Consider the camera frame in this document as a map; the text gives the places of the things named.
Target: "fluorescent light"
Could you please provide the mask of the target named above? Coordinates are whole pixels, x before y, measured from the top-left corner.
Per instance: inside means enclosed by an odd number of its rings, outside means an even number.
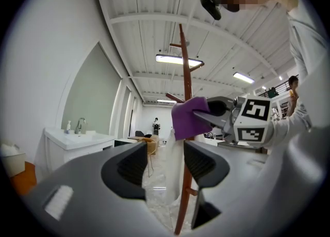
[[[246,81],[246,82],[248,82],[248,83],[251,83],[251,84],[254,82],[253,79],[248,78],[248,77],[246,77],[246,76],[244,76],[244,75],[242,75],[242,74],[240,74],[240,73],[238,73],[238,72],[236,72],[236,73],[234,74],[234,77],[235,77],[235,78],[239,78],[239,79],[241,79],[241,80],[244,80],[244,81]]]
[[[159,54],[156,55],[156,61],[163,63],[180,64],[180,65],[184,63],[182,57],[159,55]],[[196,66],[202,63],[200,60],[196,60],[196,59],[189,59],[188,61],[189,61],[189,66]]]
[[[168,99],[158,99],[158,103],[176,103],[175,100],[168,100]]]

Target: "white ceiling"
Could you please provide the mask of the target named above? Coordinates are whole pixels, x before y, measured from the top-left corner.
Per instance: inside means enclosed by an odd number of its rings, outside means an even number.
[[[100,4],[118,52],[146,103],[167,92],[183,97],[182,66],[155,60],[156,54],[181,55],[180,49],[169,47],[179,43],[179,23],[190,42],[189,57],[205,62],[192,72],[195,96],[235,97],[251,85],[234,78],[234,72],[250,76],[257,87],[265,81],[261,77],[273,79],[294,66],[286,13],[274,2],[238,13],[221,8],[219,21],[200,0],[100,0]]]

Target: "chair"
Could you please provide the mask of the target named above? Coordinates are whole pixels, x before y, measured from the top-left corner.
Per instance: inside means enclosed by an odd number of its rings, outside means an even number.
[[[156,151],[157,147],[154,145],[155,141],[150,138],[142,138],[138,142],[146,142],[147,144],[147,163],[148,163],[148,177],[150,177],[149,173],[149,161],[148,157],[150,157],[151,168],[153,170],[152,174],[154,173],[153,162],[151,159],[151,155]]]
[[[135,136],[136,137],[144,137],[144,133],[141,131],[135,131]]]

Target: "floor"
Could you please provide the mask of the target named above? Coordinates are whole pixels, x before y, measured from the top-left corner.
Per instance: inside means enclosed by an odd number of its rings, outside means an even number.
[[[151,212],[158,220],[171,232],[174,232],[177,215],[179,212],[180,198],[171,205],[165,203],[166,195],[166,148],[160,146],[155,155],[152,155],[154,171],[149,162],[149,171],[151,177],[148,177],[148,169],[144,171],[142,187],[146,191],[146,202]],[[190,195],[188,209],[181,233],[191,231],[191,221],[194,214],[196,196]]]

